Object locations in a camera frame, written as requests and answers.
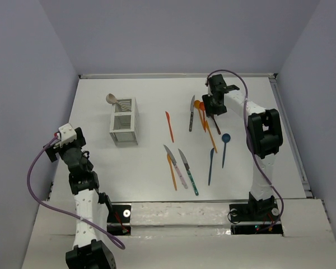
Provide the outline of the dark brown wooden spoon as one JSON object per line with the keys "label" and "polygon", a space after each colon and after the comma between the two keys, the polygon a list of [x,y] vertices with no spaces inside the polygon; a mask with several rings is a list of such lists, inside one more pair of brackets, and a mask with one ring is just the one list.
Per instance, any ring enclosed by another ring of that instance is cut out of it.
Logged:
{"label": "dark brown wooden spoon", "polygon": [[218,133],[219,135],[221,135],[220,128],[219,128],[219,126],[218,126],[218,124],[217,124],[217,122],[216,122],[216,120],[215,120],[214,115],[212,115],[211,118],[212,118],[212,120],[213,120],[213,122],[214,122],[214,125],[215,125],[215,128],[216,128],[216,130],[217,130],[217,133]]}

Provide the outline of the red-orange plastic spoon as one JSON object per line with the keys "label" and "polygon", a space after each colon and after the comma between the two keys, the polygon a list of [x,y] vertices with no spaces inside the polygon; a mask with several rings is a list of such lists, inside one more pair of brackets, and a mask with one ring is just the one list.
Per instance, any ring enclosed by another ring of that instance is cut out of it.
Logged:
{"label": "red-orange plastic spoon", "polygon": [[204,102],[200,102],[199,103],[199,109],[202,112],[202,125],[203,125],[203,129],[206,132],[206,119],[205,119],[205,107],[204,107]]}

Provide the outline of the yellow-orange plastic spoon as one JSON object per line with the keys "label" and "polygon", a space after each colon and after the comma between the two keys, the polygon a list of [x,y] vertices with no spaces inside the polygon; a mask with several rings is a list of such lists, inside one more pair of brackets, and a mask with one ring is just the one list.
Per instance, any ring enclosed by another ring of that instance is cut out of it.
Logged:
{"label": "yellow-orange plastic spoon", "polygon": [[201,122],[202,128],[203,128],[203,130],[205,130],[204,129],[204,122],[203,122],[202,112],[200,110],[200,101],[199,100],[195,100],[194,101],[194,107],[198,110],[199,118],[200,118],[200,122]]}

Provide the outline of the blue plastic spoon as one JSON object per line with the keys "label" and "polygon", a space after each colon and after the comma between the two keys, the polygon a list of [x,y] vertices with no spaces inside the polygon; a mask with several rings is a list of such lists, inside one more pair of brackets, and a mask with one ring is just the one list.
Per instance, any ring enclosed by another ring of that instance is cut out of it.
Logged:
{"label": "blue plastic spoon", "polygon": [[226,158],[226,147],[227,144],[230,142],[231,136],[228,133],[224,133],[222,135],[222,142],[224,143],[223,147],[223,154],[222,154],[222,168],[225,166],[225,158]]}

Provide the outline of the beige wooden spoon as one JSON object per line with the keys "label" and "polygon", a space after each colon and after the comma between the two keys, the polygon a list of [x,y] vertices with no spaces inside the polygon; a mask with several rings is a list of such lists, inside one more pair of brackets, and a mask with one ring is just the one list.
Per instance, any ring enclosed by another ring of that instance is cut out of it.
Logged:
{"label": "beige wooden spoon", "polygon": [[108,94],[105,99],[108,104],[111,105],[118,104],[121,108],[129,110],[129,108],[121,104],[113,94]]}

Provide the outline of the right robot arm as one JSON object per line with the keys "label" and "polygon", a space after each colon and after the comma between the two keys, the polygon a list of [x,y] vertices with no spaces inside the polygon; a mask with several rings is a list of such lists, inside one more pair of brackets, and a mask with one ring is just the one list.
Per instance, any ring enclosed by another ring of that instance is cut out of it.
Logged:
{"label": "right robot arm", "polygon": [[225,114],[233,110],[244,122],[246,144],[253,157],[253,181],[247,203],[230,205],[233,222],[261,221],[277,210],[272,184],[276,154],[283,144],[280,115],[277,109],[266,109],[248,99],[236,85],[227,85],[219,71],[207,76],[207,94],[202,96],[206,115]]}

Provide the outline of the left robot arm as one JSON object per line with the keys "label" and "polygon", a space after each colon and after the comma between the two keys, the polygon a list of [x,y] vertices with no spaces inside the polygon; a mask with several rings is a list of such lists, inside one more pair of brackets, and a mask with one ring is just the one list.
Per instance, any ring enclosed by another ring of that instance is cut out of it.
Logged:
{"label": "left robot arm", "polygon": [[66,253],[66,264],[68,268],[116,268],[114,255],[105,244],[105,234],[94,227],[107,231],[113,208],[108,195],[99,192],[90,153],[82,150],[86,144],[82,129],[67,123],[58,128],[57,136],[58,142],[45,152],[50,161],[56,161],[59,155],[67,165],[76,206],[74,214],[78,216],[73,249]]}

